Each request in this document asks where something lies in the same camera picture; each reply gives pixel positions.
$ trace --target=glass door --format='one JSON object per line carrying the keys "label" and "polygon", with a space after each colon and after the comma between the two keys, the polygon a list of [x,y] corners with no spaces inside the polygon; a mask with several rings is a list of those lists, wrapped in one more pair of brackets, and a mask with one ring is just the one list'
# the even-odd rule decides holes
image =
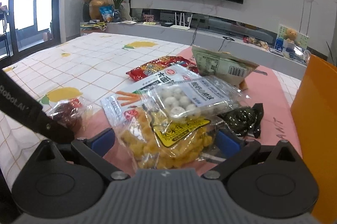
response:
{"label": "glass door", "polygon": [[11,62],[61,43],[58,0],[7,0],[4,3],[8,5]]}
{"label": "glass door", "polygon": [[8,21],[8,1],[0,0],[0,67],[6,67],[11,64],[11,35],[9,32]]}

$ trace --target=carrot illustration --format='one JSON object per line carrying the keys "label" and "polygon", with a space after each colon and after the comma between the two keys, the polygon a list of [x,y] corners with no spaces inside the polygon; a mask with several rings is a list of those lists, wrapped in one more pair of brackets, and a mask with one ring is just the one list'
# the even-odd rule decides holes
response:
{"label": "carrot illustration", "polygon": [[128,96],[128,97],[134,97],[134,98],[138,98],[139,97],[138,94],[128,93],[128,92],[124,92],[124,91],[117,91],[116,94],[118,94],[118,95],[124,95],[124,96]]}
{"label": "carrot illustration", "polygon": [[140,101],[140,98],[135,98],[134,100],[123,102],[123,103],[121,103],[121,106],[130,105],[130,104],[135,103],[137,101]]}
{"label": "carrot illustration", "polygon": [[136,97],[117,97],[117,100],[134,100]]}

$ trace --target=barcode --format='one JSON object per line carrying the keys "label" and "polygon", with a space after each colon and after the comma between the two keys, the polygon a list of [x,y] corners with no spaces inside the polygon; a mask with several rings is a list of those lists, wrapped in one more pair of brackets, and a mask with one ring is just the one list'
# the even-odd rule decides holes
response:
{"label": "barcode", "polygon": [[237,68],[236,66],[230,66],[228,73],[231,75],[243,77],[246,70],[244,68]]}

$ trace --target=gray gripper base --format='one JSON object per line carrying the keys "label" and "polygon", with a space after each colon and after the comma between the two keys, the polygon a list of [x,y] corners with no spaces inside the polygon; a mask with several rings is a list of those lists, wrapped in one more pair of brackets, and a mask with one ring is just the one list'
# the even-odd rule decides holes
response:
{"label": "gray gripper base", "polygon": [[14,222],[42,223],[318,224],[309,213],[286,220],[249,213],[232,201],[220,181],[200,178],[194,169],[138,170],[131,179],[110,183],[100,201],[78,215],[63,219],[40,219],[24,214]]}

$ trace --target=red snack bag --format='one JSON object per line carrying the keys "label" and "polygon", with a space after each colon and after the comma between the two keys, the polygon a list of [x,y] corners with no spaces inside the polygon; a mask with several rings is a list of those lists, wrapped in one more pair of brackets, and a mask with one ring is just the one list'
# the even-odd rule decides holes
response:
{"label": "red snack bag", "polygon": [[153,75],[164,68],[171,65],[179,64],[189,70],[198,73],[197,65],[190,62],[189,60],[180,56],[163,56],[158,59],[152,60],[145,63],[137,68],[128,71],[126,74],[129,75],[135,81],[146,78],[147,76]]}

